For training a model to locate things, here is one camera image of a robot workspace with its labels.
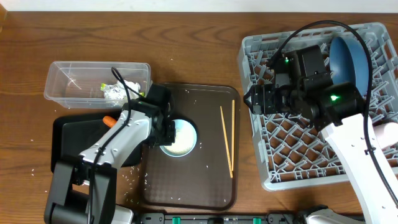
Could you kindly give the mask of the light blue rice bowl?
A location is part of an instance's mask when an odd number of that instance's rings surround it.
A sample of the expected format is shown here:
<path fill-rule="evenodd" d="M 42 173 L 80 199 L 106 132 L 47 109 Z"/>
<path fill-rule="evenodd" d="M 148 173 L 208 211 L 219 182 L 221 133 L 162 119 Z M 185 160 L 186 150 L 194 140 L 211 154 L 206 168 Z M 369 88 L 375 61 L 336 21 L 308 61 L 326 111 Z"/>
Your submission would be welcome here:
<path fill-rule="evenodd" d="M 161 150 L 171 157 L 183 157 L 189 154 L 197 143 L 197 131 L 194 126 L 184 120 L 175 119 L 175 142 L 170 146 L 161 146 Z"/>

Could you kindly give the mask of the orange carrot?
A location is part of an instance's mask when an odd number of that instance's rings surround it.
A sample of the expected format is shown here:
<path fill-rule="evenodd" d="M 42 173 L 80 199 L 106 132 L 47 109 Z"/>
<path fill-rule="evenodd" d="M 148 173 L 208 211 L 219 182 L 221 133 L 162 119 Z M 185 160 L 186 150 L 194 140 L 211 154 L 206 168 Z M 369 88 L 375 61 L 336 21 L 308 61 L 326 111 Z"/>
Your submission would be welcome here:
<path fill-rule="evenodd" d="M 117 121 L 116 121 L 113 117 L 111 117 L 111 116 L 105 116 L 105 117 L 102 119 L 102 121 L 103 121 L 103 123 L 104 123 L 105 125 L 107 125 L 107 127 L 109 127 L 109 128 L 112 128 L 112 127 L 117 123 Z"/>

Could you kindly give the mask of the yellow green snack wrapper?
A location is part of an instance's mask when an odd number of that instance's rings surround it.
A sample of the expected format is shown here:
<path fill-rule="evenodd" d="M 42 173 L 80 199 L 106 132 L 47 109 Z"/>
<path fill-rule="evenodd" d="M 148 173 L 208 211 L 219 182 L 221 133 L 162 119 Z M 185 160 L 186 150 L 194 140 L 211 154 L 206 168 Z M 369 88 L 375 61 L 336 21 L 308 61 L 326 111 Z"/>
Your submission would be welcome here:
<path fill-rule="evenodd" d="M 106 99 L 110 99 L 110 100 L 126 100 L 127 99 L 127 95 L 124 96 L 120 89 L 116 86 L 116 84 L 113 85 L 107 85 L 105 83 L 101 84 L 101 91 L 104 94 L 104 97 Z"/>

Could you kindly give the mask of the dark blue plate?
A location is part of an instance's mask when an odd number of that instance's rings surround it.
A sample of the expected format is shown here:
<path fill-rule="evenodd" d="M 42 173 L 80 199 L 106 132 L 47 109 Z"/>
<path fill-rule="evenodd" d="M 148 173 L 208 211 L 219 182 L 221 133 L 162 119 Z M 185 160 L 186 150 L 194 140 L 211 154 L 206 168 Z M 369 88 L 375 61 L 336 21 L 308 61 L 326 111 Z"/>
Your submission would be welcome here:
<path fill-rule="evenodd" d="M 330 45 L 329 59 L 334 84 L 350 82 L 362 96 L 367 95 L 368 60 L 358 40 L 352 37 L 335 37 Z"/>

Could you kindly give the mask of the pink plastic cup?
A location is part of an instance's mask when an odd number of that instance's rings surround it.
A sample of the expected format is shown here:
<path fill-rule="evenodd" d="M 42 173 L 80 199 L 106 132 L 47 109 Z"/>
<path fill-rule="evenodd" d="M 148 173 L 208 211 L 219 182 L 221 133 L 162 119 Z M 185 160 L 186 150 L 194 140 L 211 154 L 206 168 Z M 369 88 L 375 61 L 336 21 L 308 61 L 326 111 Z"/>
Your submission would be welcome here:
<path fill-rule="evenodd" d="M 381 149 L 393 146 L 398 141 L 398 124 L 389 122 L 374 127 L 374 133 Z"/>

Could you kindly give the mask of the white napkin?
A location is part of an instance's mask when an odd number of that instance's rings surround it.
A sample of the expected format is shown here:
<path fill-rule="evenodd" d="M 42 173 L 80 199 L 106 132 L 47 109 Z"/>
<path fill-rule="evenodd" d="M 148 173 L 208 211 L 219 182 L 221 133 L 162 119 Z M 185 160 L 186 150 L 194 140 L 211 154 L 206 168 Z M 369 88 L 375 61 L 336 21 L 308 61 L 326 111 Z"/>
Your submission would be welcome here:
<path fill-rule="evenodd" d="M 135 82 L 130 82 L 130 81 L 125 81 L 127 87 L 129 87 L 129 94 L 131 98 L 138 98 L 138 94 L 134 93 L 133 90 L 137 93 L 139 93 L 139 91 L 141 90 L 141 86 L 139 83 L 135 83 Z M 126 90 L 124 88 L 124 85 L 118 81 L 116 83 L 116 86 L 120 89 L 121 93 L 126 96 Z"/>

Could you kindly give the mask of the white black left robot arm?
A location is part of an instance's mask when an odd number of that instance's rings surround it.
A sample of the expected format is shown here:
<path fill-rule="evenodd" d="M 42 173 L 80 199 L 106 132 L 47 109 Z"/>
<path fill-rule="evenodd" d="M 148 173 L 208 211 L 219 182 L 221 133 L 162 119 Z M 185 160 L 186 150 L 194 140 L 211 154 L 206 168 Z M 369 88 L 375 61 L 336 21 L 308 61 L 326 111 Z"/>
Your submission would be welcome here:
<path fill-rule="evenodd" d="M 129 223 L 133 213 L 116 205 L 120 168 L 142 143 L 169 146 L 175 141 L 168 100 L 132 100 L 98 141 L 77 156 L 55 164 L 45 206 L 45 223 Z"/>

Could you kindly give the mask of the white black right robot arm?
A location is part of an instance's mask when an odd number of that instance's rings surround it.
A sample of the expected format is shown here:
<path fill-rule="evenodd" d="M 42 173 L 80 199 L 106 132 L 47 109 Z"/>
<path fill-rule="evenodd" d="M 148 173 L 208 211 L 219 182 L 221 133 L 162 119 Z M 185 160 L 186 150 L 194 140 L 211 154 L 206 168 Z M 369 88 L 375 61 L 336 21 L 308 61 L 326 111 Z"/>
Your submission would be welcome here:
<path fill-rule="evenodd" d="M 366 223 L 397 223 L 397 177 L 377 141 L 369 106 L 353 84 L 310 91 L 253 85 L 243 101 L 253 114 L 290 112 L 309 119 L 339 158 Z"/>

